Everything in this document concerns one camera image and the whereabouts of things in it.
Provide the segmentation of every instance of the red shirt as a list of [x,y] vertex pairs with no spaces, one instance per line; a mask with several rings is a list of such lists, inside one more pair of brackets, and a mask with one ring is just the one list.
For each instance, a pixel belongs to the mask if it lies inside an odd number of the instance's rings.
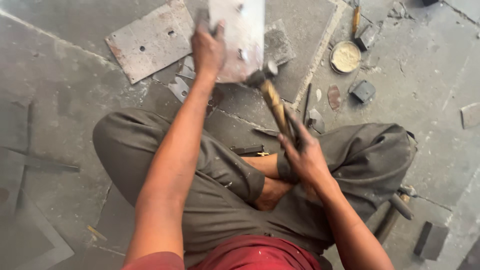
[[[122,270],[184,270],[183,260],[172,252],[157,252],[136,259]],[[320,270],[315,258],[280,238],[240,235],[221,243],[198,265],[188,270]]]

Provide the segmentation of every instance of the hand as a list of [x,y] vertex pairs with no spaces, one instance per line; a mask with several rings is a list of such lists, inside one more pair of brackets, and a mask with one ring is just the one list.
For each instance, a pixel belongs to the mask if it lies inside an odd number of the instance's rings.
[[225,63],[225,21],[221,20],[213,37],[208,32],[208,22],[200,19],[192,36],[193,61],[195,72],[216,78]]
[[303,123],[286,107],[285,114],[297,133],[299,150],[283,134],[278,135],[278,140],[285,149],[293,170],[304,183],[314,187],[321,185],[322,181],[333,180],[318,140],[310,135]]

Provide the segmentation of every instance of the man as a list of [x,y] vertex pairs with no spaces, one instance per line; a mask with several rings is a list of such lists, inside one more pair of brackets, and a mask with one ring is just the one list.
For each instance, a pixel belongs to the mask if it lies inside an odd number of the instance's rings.
[[396,124],[347,126],[299,137],[286,154],[241,158],[202,131],[224,63],[224,27],[199,23],[196,79],[175,120],[123,109],[95,127],[96,152],[135,206],[126,270],[320,269],[336,244],[345,269],[393,269],[364,221],[398,189],[415,154]]

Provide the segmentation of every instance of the gray trousers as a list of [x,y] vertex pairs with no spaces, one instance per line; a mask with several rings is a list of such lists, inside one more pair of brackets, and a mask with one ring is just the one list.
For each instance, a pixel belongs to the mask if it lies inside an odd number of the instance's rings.
[[[143,109],[122,109],[96,125],[93,143],[115,186],[135,205],[150,162],[170,123]],[[414,141],[397,124],[345,126],[320,135],[328,168],[345,197],[366,221],[399,188],[416,153]],[[295,181],[284,155],[282,179]],[[182,219],[185,265],[237,235],[279,237],[322,254],[334,239],[320,200],[295,185],[270,212],[252,207],[264,175],[204,131],[195,175]]]

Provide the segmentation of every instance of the concrete floor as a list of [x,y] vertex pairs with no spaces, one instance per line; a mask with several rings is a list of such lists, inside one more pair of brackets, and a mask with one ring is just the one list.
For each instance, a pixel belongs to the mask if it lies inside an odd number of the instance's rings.
[[[53,269],[121,267],[133,208],[99,163],[92,129],[118,108],[143,106],[173,118],[181,104],[151,78],[131,86],[103,38],[164,2],[0,1],[1,93],[33,103],[29,151],[81,168],[80,173],[27,170],[24,179],[25,192],[75,251]],[[206,0],[185,2],[192,14],[206,5]],[[328,57],[334,44],[348,39],[353,9],[341,0],[331,2],[336,11],[304,84],[313,84],[311,107],[323,115],[328,130],[395,122],[416,135],[419,151],[404,180],[420,195],[411,200],[415,219],[399,219],[384,248],[397,269],[456,269],[480,235],[480,126],[463,130],[459,113],[480,102],[480,2],[447,0],[423,7],[420,0],[404,0],[412,19],[395,19],[387,17],[394,1],[362,1],[361,24],[373,22],[381,30],[374,47],[363,53],[361,68],[348,75],[334,73]],[[377,89],[367,106],[347,95],[361,79]],[[326,98],[330,84],[341,92],[337,112]],[[296,109],[303,108],[304,89],[292,104]],[[275,140],[251,132],[254,126],[273,124],[261,97],[248,89],[224,91],[229,96],[205,129],[227,146],[264,143],[278,151]],[[412,253],[426,220],[450,228],[438,261],[422,261]],[[107,241],[94,238],[87,225]],[[335,247],[326,256],[342,269]]]

